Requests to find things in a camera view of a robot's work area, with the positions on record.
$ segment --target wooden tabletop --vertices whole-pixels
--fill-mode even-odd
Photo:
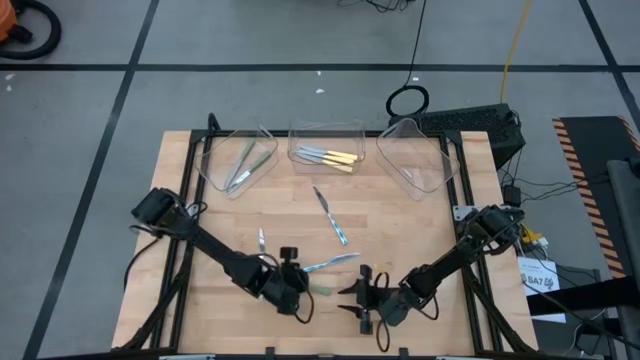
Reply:
[[[164,134],[152,187],[178,192],[188,139],[188,132]],[[366,142],[367,157],[357,174],[298,175],[287,157],[287,139],[278,141],[278,163],[238,199],[228,200],[207,185],[204,201],[209,208],[200,225],[232,249],[245,253],[258,252],[258,229],[263,228],[268,252],[277,256],[281,246],[296,246],[297,261],[302,266],[338,254],[362,255],[310,275],[312,284],[330,288],[332,295],[316,294],[313,320],[302,325],[292,316],[277,314],[273,305],[247,295],[231,283],[218,263],[196,251],[179,351],[264,354],[265,348],[272,346],[276,354],[379,355],[375,336],[360,335],[355,316],[336,306],[355,305],[355,296],[337,295],[337,291],[355,282],[361,263],[389,272],[393,285],[413,267],[433,262],[449,250],[455,239],[446,186],[423,201],[413,200],[378,165],[375,139],[370,138]],[[486,134],[463,133],[463,141],[476,204],[501,204]],[[190,194],[194,193],[196,177],[194,171]],[[455,183],[460,203],[464,204],[459,177]],[[348,246],[340,244],[313,192],[314,185],[327,199],[349,239]],[[150,240],[148,235],[141,235],[136,251]],[[129,340],[155,306],[168,243],[166,239],[151,248],[131,270],[114,346]],[[537,348],[515,253],[488,257],[487,263],[496,305],[523,340]],[[410,311],[402,324],[390,328],[389,354],[407,347],[412,355],[473,355],[459,272],[442,282],[437,298],[437,321]],[[302,294],[302,317],[308,307],[308,299]],[[433,313],[433,303],[425,311]],[[485,347],[490,348],[486,317],[483,311],[480,313]],[[168,344],[172,317],[170,309],[163,344]]]

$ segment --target black floor stripe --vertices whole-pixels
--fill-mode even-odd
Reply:
[[[629,90],[629,85],[627,85],[627,81],[624,79],[624,76],[622,75],[623,68],[634,69],[634,68],[637,68],[637,66],[631,66],[631,67],[627,66],[623,68],[618,66],[618,63],[616,62],[616,59],[614,58],[613,53],[611,52],[611,48],[609,47],[609,44],[607,44],[607,40],[604,38],[604,34],[600,29],[600,25],[598,25],[598,22],[596,21],[596,17],[593,14],[593,11],[591,10],[591,7],[589,6],[589,3],[587,2],[587,0],[580,0],[580,7],[582,7],[582,11],[584,12],[585,17],[587,18],[587,22],[591,27],[591,31],[593,31],[593,36],[596,38],[596,41],[598,42],[598,46],[600,46],[600,50],[602,51],[602,54],[604,55],[604,58],[607,61],[607,65],[609,65],[609,68],[611,69],[613,78],[615,79],[616,84],[618,85],[618,90],[620,90],[620,94],[622,95],[622,98],[624,99],[624,102],[627,105],[627,108],[629,109],[631,118],[636,123],[636,126],[640,128],[640,109],[638,109],[638,104],[636,103],[636,99],[631,93],[631,90]]]
[[[139,64],[135,71],[158,72],[260,72],[260,71],[408,71],[409,64]],[[640,65],[624,67],[640,72]],[[126,71],[126,64],[0,64],[0,71]],[[423,72],[502,72],[504,65],[417,64]],[[514,73],[594,73],[609,72],[607,65],[511,65]]]
[[[149,28],[151,27],[153,17],[158,7],[158,1],[159,0],[152,0],[149,4],[149,8],[147,9],[147,14],[144,18],[136,45],[129,60],[128,69],[124,74],[122,83],[120,84],[120,89],[116,95],[113,108],[111,109],[111,115],[109,116],[109,120],[107,121],[105,130],[102,134],[96,156],[93,160],[93,164],[91,165],[91,170],[89,171],[89,177],[87,178],[84,190],[82,191],[82,196],[80,197],[80,203],[78,204],[73,221],[71,222],[71,227],[69,228],[67,238],[62,248],[62,253],[60,254],[60,258],[58,259],[58,263],[53,272],[53,278],[49,283],[49,289],[47,290],[42,306],[40,307],[40,312],[36,318],[35,325],[31,331],[31,336],[29,337],[29,342],[27,343],[23,359],[35,359],[40,352],[40,346],[42,345],[42,341],[47,332],[47,327],[49,326],[53,310],[58,302],[60,290],[62,289],[64,279],[67,275],[67,271],[69,270],[71,258],[73,257],[76,245],[78,244],[78,238],[80,237],[84,220],[87,217],[87,212],[89,211],[89,205],[91,204],[93,194],[96,190],[98,178],[102,172],[107,152],[109,151],[109,145],[111,145],[113,134],[116,130],[116,126],[118,125],[118,120],[120,119],[120,113],[122,112],[122,108],[127,98],[129,87],[131,86],[131,81],[135,73],[134,65],[140,60],[140,54],[142,53],[142,48],[147,39],[147,35],[149,34]]]

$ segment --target black electronic device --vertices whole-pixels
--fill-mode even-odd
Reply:
[[[405,118],[415,120],[425,134],[446,130],[486,131],[496,169],[525,145],[520,122],[507,104],[394,116],[389,120],[389,126]]]
[[[195,247],[224,268],[231,281],[254,297],[263,297],[279,313],[294,315],[298,311],[300,293],[308,286],[307,273],[292,262],[298,254],[294,247],[283,247],[281,265],[265,261],[261,256],[233,251],[206,230],[198,226],[187,213],[182,200],[168,189],[154,188],[131,211],[142,224],[179,240],[192,242]]]
[[[378,286],[381,274],[371,285],[371,268],[367,265],[361,265],[362,278],[356,280],[351,287],[339,292],[341,294],[355,293],[359,306],[338,306],[353,312],[360,319],[361,334],[373,333],[371,311],[377,311],[380,314],[381,323],[397,326],[404,321],[409,310],[421,311],[433,300],[437,287],[446,277],[474,263],[482,255],[498,255],[505,252],[519,239],[518,222],[523,217],[524,213],[515,208],[503,209],[491,205],[479,211],[473,209],[456,226],[456,233],[460,240],[433,264],[424,264],[412,269],[400,280],[398,286],[393,288],[388,287],[388,278],[386,286]],[[475,275],[472,272],[465,274],[466,281],[474,282],[474,278]],[[487,299],[482,299],[481,296],[479,298],[486,306],[484,302]],[[488,310],[488,312],[501,317],[497,309],[495,311]],[[506,321],[501,320],[503,319],[498,319],[497,323],[504,334],[515,333]],[[530,349],[517,338],[505,337],[514,349],[524,351]]]

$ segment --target knife with yellow handle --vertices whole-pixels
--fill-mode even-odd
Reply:
[[[306,155],[305,153],[301,153],[300,150],[296,151],[296,155],[298,155],[299,157],[317,163],[317,164],[324,164],[324,165],[328,165],[331,166],[332,168],[336,169],[336,170],[340,170],[342,172],[346,172],[351,174],[353,172],[353,168],[351,166],[348,165],[342,165],[339,164],[337,162],[333,162],[331,160],[325,160],[321,157],[315,157],[315,156],[310,156],[310,155]]]
[[[326,154],[321,154],[321,153],[317,153],[317,152],[313,152],[313,151],[307,151],[307,150],[304,150],[304,149],[298,149],[297,153],[304,154],[304,155],[307,155],[307,156],[315,156],[315,157],[318,157],[318,158],[323,158],[325,160],[337,162],[337,163],[344,164],[344,165],[353,165],[353,163],[355,162],[355,161],[353,161],[351,159],[343,158],[343,157],[340,157],[340,156],[326,155]]]
[[[303,146],[303,145],[299,145],[298,147],[302,150],[306,150],[306,151],[310,151],[318,154],[333,155],[333,156],[338,156],[345,159],[350,159],[353,161],[358,160],[358,155],[355,155],[355,154],[343,153],[340,151],[333,151],[333,150],[327,150],[327,149],[316,148],[311,146]]]

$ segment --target black metal frame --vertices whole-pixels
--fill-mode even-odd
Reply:
[[[213,142],[213,138],[214,137],[223,137],[223,136],[228,136],[232,133],[233,131],[229,131],[229,130],[221,130],[220,126],[218,125],[217,121],[215,120],[215,117],[213,117],[211,114],[209,116],[209,128],[206,130],[192,130],[191,131],[191,137],[189,139],[189,148],[187,150],[187,158],[185,161],[185,166],[184,166],[184,172],[182,174],[182,184],[180,186],[180,193],[179,195],[183,198],[187,198],[188,196],[188,189],[189,189],[189,185],[190,185],[190,179],[191,179],[191,174],[193,171],[193,163],[195,161],[196,158],[196,152],[197,152],[197,146],[199,143],[204,142],[204,146],[203,146],[203,153],[207,153],[211,150],[211,145]],[[270,131],[271,134],[274,137],[286,137],[288,136],[288,130],[274,130],[274,131]],[[366,131],[365,132],[365,136],[366,137],[378,137],[380,136],[380,134],[382,133],[382,131]],[[335,133],[331,133],[331,132],[322,132],[318,134],[319,136],[335,136]],[[455,147],[455,151],[457,154],[457,158],[458,158],[458,162],[460,164],[460,177],[462,179],[462,191],[464,193],[464,201],[466,205],[473,205],[473,194],[471,191],[471,182],[469,179],[469,173],[468,173],[468,169],[467,169],[467,164],[466,164],[466,159],[465,159],[465,155],[464,155],[464,149],[462,147],[462,140],[461,140],[461,136],[460,136],[460,132],[449,132],[447,131],[445,132],[434,132],[434,133],[425,133],[425,136],[427,136],[428,138],[437,138],[439,143],[440,143],[440,150],[447,156],[449,156],[449,148],[448,148],[448,139],[450,139],[453,143],[454,143],[454,147]],[[202,176],[198,177],[198,182],[197,182],[197,186],[196,186],[196,191],[195,191],[195,197],[193,199],[194,202],[199,202],[202,201],[203,195],[204,195],[204,187],[205,187],[205,182],[204,182],[204,178]],[[450,211],[451,211],[451,218],[452,221],[454,222],[454,226],[456,223],[454,214],[453,214],[453,206],[458,205],[458,197],[456,194],[456,187],[455,187],[455,183],[454,183],[454,179],[450,179],[449,181],[447,181],[447,193],[449,196],[449,203],[450,203]],[[163,279],[162,279],[162,288],[161,288],[161,292],[160,292],[160,296],[162,297],[163,294],[166,294],[169,285],[171,284],[171,279],[173,277],[173,272],[174,272],[174,268],[176,265],[176,255],[178,252],[178,240],[175,239],[171,239],[171,243],[169,245],[169,251],[167,253],[167,261],[166,261],[166,265],[165,265],[165,270],[164,270],[164,274],[163,274]],[[189,262],[189,269],[191,268],[191,258],[188,259],[183,259],[183,261],[188,261]],[[480,280],[483,286],[484,291],[492,298],[491,295],[491,284],[489,282],[489,273],[488,273],[488,269],[487,269],[487,265],[486,265],[486,261],[484,259],[484,256],[480,259],[480,261],[478,261],[477,263],[478,265],[478,272],[480,275]],[[187,290],[188,290],[188,281],[187,284],[181,289],[181,291],[178,294],[178,300],[176,302],[176,308],[175,308],[175,313],[174,313],[174,321],[171,327],[171,336],[170,336],[170,343],[169,343],[169,349],[171,349],[174,353],[177,353],[178,351],[178,347],[179,347],[179,341],[180,341],[180,334],[181,334],[181,329],[182,329],[182,320],[184,318],[184,311],[185,311],[185,305],[186,305],[186,296],[187,296]],[[473,342],[473,348],[474,348],[474,352],[476,354],[479,354],[481,352],[483,352],[484,349],[484,344],[483,344],[483,340],[482,340],[482,331],[480,328],[480,323],[479,323],[479,319],[478,319],[478,309],[476,307],[476,301],[475,301],[475,296],[473,294],[473,292],[471,291],[471,289],[469,288],[469,286],[467,284],[464,284],[464,291],[465,291],[465,298],[466,298],[466,304],[467,304],[467,313],[468,313],[468,318],[469,318],[469,326],[470,326],[470,331],[471,331],[471,338],[472,338],[472,342]],[[497,327],[495,326],[495,324],[493,323],[493,321],[487,317],[487,320],[489,321],[489,328],[491,330],[491,341],[492,341],[492,346],[493,346],[493,350],[496,352],[502,352],[503,351],[503,347],[502,347],[502,342],[501,342],[501,337],[500,337],[500,333],[498,332]],[[158,325],[156,326],[156,328],[153,331],[152,334],[152,338],[151,338],[151,342],[150,342],[150,348],[158,348],[160,346],[160,339],[162,337],[162,329],[164,326],[164,321],[160,321],[158,323]],[[425,359],[435,359],[435,356],[427,356],[427,357],[422,357],[422,356],[410,356],[408,353],[408,349],[400,349],[401,350],[401,354],[400,357],[401,358],[411,358],[411,359],[418,359],[418,358],[425,358]],[[248,358],[248,357],[257,357],[257,358],[264,358],[265,356],[267,358],[269,358],[269,354],[271,354],[271,357],[274,356],[275,353],[275,349],[273,348],[267,348],[265,349],[265,354],[257,354],[257,355],[222,355],[224,358]],[[301,358],[308,358],[309,355],[290,355],[290,356],[278,356],[278,358],[291,358],[291,359],[301,359]],[[360,356],[336,356],[335,358],[342,358],[342,359],[358,359],[361,358]],[[367,356],[367,359],[389,359],[389,358],[397,358],[397,355],[393,355],[393,356]]]

